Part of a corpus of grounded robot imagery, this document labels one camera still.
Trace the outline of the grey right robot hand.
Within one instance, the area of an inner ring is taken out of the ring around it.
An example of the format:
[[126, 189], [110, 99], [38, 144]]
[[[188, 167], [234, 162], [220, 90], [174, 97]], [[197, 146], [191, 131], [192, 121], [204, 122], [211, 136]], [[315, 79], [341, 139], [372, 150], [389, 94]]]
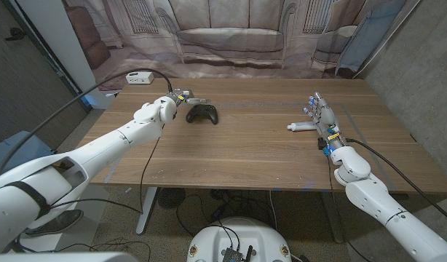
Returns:
[[325, 102], [322, 95], [316, 91], [309, 98], [309, 107], [303, 111], [315, 123], [317, 131], [321, 138], [328, 144], [329, 148], [335, 151], [346, 145], [339, 129], [339, 122], [332, 108]]

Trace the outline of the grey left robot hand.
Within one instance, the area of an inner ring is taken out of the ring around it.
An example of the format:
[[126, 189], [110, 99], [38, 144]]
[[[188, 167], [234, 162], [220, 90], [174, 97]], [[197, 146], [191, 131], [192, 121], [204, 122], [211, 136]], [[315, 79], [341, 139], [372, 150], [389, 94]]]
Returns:
[[184, 103], [189, 105], [210, 103], [210, 99], [196, 98], [191, 90], [174, 89], [172, 92], [168, 92], [167, 96], [172, 98], [177, 106]]

